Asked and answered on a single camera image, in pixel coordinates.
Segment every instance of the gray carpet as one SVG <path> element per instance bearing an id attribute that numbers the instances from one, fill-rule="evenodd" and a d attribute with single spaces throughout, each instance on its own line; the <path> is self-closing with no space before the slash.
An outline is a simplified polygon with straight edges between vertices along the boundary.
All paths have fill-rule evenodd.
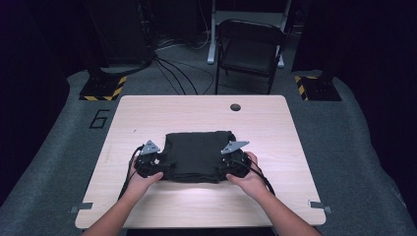
<path id="1" fill-rule="evenodd" d="M 291 73 L 297 42 L 298 35 L 289 36 L 284 50 L 285 67 L 278 69 L 271 93 L 286 97 L 319 195 L 322 202 L 334 211 L 318 229 L 324 235 L 417 235 L 395 184 L 380 167 L 370 144 L 366 121 L 350 89 L 335 79 L 342 101 L 301 99 L 294 77 L 318 75 L 318 72 Z M 200 50 L 177 46 L 159 50 L 157 55 L 188 63 L 214 76 L 215 66 L 206 62 L 208 49 L 208 46 Z M 183 64 L 176 65 L 190 78 L 198 93 L 209 88 L 207 94 L 213 94 L 209 73 Z M 125 69 L 114 68 L 111 71 Z M 245 86 L 230 88 L 237 86 L 234 83 L 238 76 L 231 73 L 229 77 L 221 80 L 227 87 L 221 87 L 220 94 L 250 93 L 244 90 L 247 89 Z M 81 233 L 75 227 L 77 215 L 68 210 L 83 200 L 119 101 L 78 100 L 87 79 L 87 72 L 68 78 L 71 92 L 66 106 L 30 167 L 0 209 L 1 235 Z M 121 95 L 181 93 L 172 77 L 169 80 L 175 89 L 153 63 L 129 76 Z M 183 77 L 179 80 L 187 94 L 194 93 L 187 80 Z M 251 87 L 259 91 L 267 89 L 261 83 Z M 104 128 L 89 129 L 98 109 L 109 109 L 100 113 L 108 117 Z"/>

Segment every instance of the black chair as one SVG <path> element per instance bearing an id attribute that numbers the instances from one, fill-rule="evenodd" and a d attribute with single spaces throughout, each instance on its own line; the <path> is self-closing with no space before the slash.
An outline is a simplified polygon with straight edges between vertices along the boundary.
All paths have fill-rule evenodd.
<path id="1" fill-rule="evenodd" d="M 282 31 L 272 25 L 226 20 L 218 26 L 217 36 L 215 94 L 220 68 L 226 75 L 234 71 L 268 78 L 270 94 L 284 40 Z"/>

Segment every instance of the chair backrest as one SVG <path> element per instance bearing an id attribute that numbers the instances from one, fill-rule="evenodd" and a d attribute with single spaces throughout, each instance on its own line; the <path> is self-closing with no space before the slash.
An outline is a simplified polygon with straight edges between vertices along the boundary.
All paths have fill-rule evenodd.
<path id="1" fill-rule="evenodd" d="M 220 23 L 217 35 L 220 41 L 222 41 L 223 37 L 227 37 L 264 42 L 274 45 L 280 45 L 284 39 L 282 31 L 273 25 L 234 19 L 226 20 Z"/>

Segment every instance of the black curtain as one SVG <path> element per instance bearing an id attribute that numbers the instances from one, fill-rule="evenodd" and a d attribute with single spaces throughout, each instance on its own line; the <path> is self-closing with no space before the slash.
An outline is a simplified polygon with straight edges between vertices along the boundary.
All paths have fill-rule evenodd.
<path id="1" fill-rule="evenodd" d="M 293 71 L 325 70 L 346 25 L 355 28 L 336 76 L 354 92 L 383 169 L 417 222 L 417 2 L 316 0 Z"/>
<path id="2" fill-rule="evenodd" d="M 82 0 L 3 0 L 0 34 L 2 205 L 65 105 L 67 78 L 86 68 L 81 58 L 106 65 Z"/>

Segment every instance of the wooden table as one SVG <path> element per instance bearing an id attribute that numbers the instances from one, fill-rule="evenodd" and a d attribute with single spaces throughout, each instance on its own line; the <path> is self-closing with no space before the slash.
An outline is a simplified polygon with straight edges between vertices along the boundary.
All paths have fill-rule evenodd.
<path id="1" fill-rule="evenodd" d="M 240 111 L 232 111 L 237 103 Z M 165 135 L 231 131 L 249 141 L 276 196 L 312 225 L 325 223 L 306 157 L 288 105 L 280 95 L 129 95 L 123 96 L 110 126 L 84 203 L 76 219 L 89 228 L 114 203 L 125 181 L 133 151 L 152 140 L 163 149 Z M 264 211 L 228 181 L 181 184 L 159 181 L 133 208 L 126 228 L 271 226 Z"/>

